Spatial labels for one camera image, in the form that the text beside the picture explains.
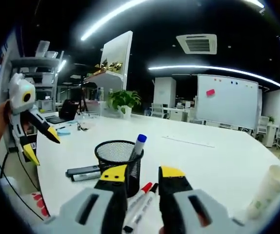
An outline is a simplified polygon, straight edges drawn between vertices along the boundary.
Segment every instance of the paper cup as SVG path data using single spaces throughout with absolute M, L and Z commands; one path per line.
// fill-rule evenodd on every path
M 247 208 L 251 219 L 258 218 L 263 210 L 280 194 L 280 166 L 271 165 L 259 189 Z

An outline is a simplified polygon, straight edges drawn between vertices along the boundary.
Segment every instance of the potted plant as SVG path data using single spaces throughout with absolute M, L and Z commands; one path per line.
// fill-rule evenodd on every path
M 275 123 L 275 118 L 273 118 L 272 116 L 269 116 L 269 122 L 272 122 L 272 124 Z
M 119 90 L 109 95 L 108 104 L 118 110 L 123 119 L 130 119 L 131 109 L 141 104 L 141 98 L 136 91 Z

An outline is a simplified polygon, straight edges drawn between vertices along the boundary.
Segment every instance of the white flower pot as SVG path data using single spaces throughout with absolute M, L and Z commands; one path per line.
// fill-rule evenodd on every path
M 121 108 L 122 108 L 122 107 L 125 108 L 125 114 L 121 111 Z M 121 117 L 122 119 L 130 120 L 132 108 L 130 108 L 129 106 L 119 106 L 118 109 L 119 109 L 120 117 Z

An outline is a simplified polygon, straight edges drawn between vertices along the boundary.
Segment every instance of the black mesh pen holder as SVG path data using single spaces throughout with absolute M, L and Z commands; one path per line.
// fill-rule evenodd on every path
M 140 189 L 140 162 L 141 155 L 130 158 L 135 143 L 127 140 L 110 140 L 102 142 L 95 148 L 95 155 L 99 160 L 101 173 L 111 167 L 127 165 L 125 183 L 127 196 L 134 196 Z

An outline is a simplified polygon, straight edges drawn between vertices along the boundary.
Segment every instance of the green plant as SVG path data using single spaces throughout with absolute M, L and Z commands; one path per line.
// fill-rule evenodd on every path
M 275 122 L 275 118 L 273 118 L 272 116 L 269 116 L 269 122 L 274 123 Z
M 115 110 L 118 110 L 119 106 L 122 107 L 125 105 L 133 108 L 134 105 L 141 104 L 141 98 L 136 91 L 119 90 L 109 95 L 108 104 Z M 126 109 L 124 107 L 121 108 L 121 111 L 124 114 L 126 113 Z

